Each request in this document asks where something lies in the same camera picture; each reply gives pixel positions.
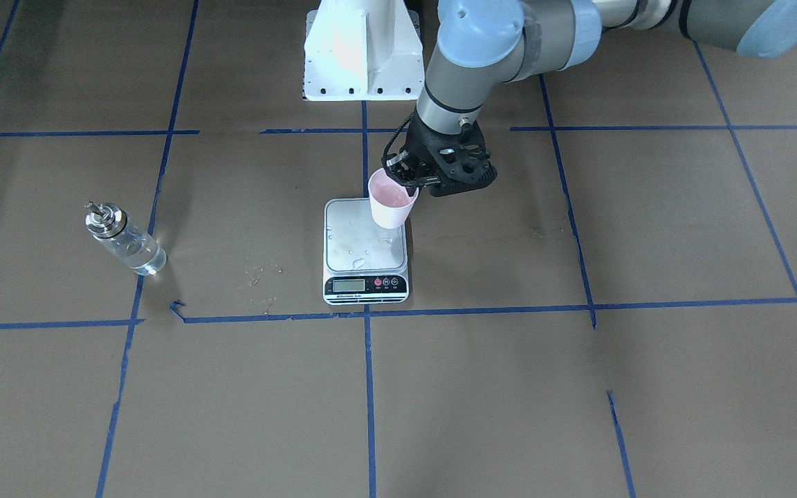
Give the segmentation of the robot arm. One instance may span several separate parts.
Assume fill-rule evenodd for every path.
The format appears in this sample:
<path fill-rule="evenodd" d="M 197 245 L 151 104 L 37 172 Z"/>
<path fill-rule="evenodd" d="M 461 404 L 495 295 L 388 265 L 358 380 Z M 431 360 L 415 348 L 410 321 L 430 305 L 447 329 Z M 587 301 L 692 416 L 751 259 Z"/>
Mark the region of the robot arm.
<path fill-rule="evenodd" d="M 493 88 L 579 65 L 611 30 L 658 30 L 753 59 L 797 44 L 797 1 L 440 1 L 437 15 L 404 145 L 382 157 L 409 196 L 489 186 L 497 170 L 477 117 Z"/>

